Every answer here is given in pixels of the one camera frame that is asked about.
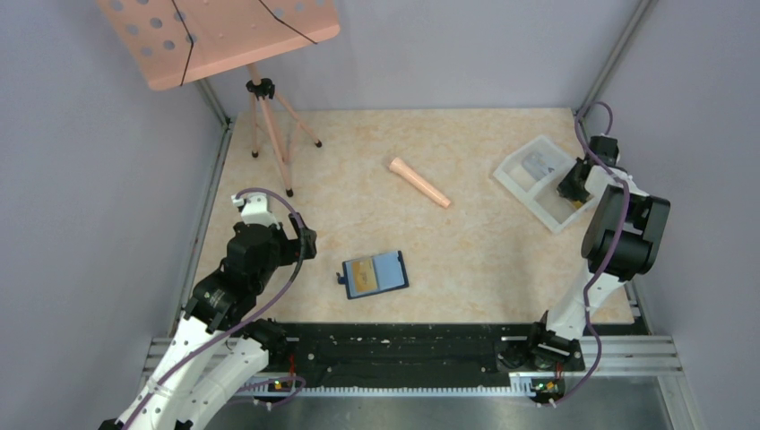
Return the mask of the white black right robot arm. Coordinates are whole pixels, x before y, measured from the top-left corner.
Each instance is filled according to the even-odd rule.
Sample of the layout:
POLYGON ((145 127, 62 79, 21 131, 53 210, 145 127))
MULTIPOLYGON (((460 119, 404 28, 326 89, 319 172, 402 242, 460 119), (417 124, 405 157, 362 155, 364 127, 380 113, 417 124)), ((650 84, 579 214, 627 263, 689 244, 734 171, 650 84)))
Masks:
POLYGON ((583 370, 580 339, 596 336, 591 318, 616 290, 648 272, 661 248, 669 200, 639 188, 618 166, 618 141, 593 136, 557 183, 557 196, 571 203, 594 202, 583 236, 583 265, 559 301, 531 325, 528 337, 498 356, 508 369, 583 370))

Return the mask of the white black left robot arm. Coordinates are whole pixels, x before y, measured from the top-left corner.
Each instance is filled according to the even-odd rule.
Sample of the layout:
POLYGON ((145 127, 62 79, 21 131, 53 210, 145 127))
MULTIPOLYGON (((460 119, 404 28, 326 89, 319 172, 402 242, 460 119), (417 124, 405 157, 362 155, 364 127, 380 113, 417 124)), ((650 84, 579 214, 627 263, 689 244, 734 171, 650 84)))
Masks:
POLYGON ((103 429, 203 429, 254 374, 276 370, 287 359, 282 330, 251 314, 273 273, 316 255, 316 232, 297 212, 290 239, 281 223, 263 216, 233 227, 218 268, 193 290, 177 331, 148 382, 103 429))

